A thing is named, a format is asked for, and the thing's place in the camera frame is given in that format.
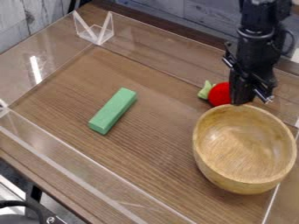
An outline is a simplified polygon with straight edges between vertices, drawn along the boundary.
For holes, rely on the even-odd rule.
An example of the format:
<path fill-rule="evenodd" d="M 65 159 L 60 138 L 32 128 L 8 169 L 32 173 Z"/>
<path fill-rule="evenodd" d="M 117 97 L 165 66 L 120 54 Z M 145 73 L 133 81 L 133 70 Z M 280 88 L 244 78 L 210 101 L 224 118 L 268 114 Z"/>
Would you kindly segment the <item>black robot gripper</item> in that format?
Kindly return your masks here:
<path fill-rule="evenodd" d="M 238 29 L 238 43 L 226 43 L 223 62 L 230 69 L 228 90 L 234 105 L 258 97 L 263 103 L 274 99 L 278 81 L 274 66 L 283 54 L 286 30 L 271 32 Z"/>

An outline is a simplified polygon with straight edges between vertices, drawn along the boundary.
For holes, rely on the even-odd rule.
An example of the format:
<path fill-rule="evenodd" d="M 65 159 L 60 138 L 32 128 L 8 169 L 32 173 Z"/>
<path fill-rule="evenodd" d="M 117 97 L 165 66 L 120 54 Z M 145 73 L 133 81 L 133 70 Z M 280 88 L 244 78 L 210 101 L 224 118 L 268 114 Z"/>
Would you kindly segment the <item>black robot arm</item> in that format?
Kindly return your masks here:
<path fill-rule="evenodd" d="M 258 97 L 274 100 L 276 77 L 274 67 L 295 42 L 284 49 L 286 36 L 295 36 L 283 21 L 291 16 L 292 0 L 239 0 L 242 14 L 238 42 L 226 43 L 223 62 L 230 69 L 228 90 L 232 105 L 243 105 Z"/>

